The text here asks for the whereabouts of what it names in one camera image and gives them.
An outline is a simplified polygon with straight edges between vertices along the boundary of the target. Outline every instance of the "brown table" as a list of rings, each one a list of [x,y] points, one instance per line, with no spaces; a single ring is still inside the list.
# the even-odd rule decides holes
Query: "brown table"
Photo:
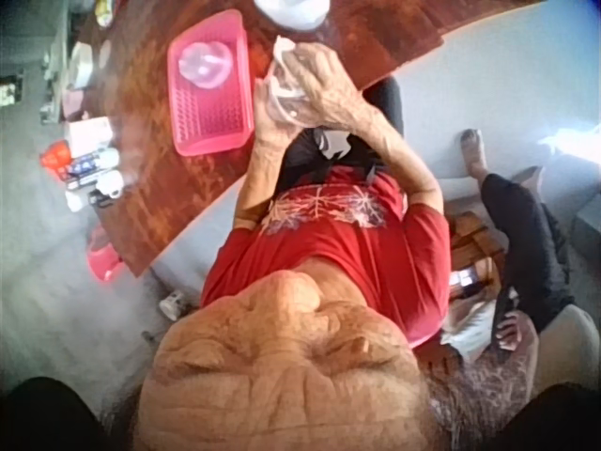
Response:
[[[242,12],[251,74],[263,76],[277,35],[334,48],[353,81],[365,88],[442,44],[441,34],[465,23],[538,0],[332,0],[328,20],[311,33],[286,31],[252,0],[127,0],[102,30],[90,16],[80,40],[112,42],[111,57],[94,74],[85,109],[108,116],[116,132],[120,169],[133,181],[102,225],[132,272],[141,274],[179,233],[246,172],[252,140],[220,154],[182,158],[173,146],[166,55],[171,41],[208,16]]]

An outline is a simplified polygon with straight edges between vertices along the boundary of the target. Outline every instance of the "white floral print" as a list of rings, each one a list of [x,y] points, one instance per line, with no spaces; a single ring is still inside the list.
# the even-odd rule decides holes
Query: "white floral print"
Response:
[[[263,219],[263,231],[271,235],[283,229],[296,230],[303,223],[322,218],[356,224],[362,228],[385,225],[385,209],[365,187],[354,185],[345,193],[323,194],[324,187],[332,186],[337,185],[309,185],[282,194]]]

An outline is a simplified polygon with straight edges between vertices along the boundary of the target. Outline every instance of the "red t-shirt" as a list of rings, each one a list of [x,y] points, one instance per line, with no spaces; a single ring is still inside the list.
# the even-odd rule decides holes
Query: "red t-shirt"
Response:
[[[391,177],[357,184],[348,168],[336,168],[324,185],[280,195],[256,230],[233,230],[208,274],[201,304],[235,295],[309,257],[337,264],[412,347],[439,330],[451,272],[444,216],[421,204],[403,212],[403,196]]]

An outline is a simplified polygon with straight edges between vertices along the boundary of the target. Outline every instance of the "wrinkled hand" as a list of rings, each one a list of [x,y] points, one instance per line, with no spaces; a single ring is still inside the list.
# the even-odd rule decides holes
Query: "wrinkled hand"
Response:
[[[530,319],[522,312],[514,310],[505,315],[505,319],[497,325],[496,337],[502,350],[514,351],[522,341],[524,332],[529,327]]]
[[[284,53],[284,62],[304,89],[316,123],[351,132],[369,108],[348,76],[338,54],[318,43],[300,43]]]
[[[273,120],[267,111],[269,90],[265,80],[254,82],[254,143],[262,150],[282,152],[301,132],[300,127]]]

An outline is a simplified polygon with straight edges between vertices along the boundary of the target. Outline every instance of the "pink plastic basket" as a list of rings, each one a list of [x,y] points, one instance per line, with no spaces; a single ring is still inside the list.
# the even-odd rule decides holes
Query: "pink plastic basket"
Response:
[[[218,41],[234,58],[223,85],[201,89],[179,73],[183,50],[195,42]],[[235,9],[215,14],[177,37],[169,47],[169,103],[174,143],[183,156],[240,148],[254,130],[248,43],[242,15]]]

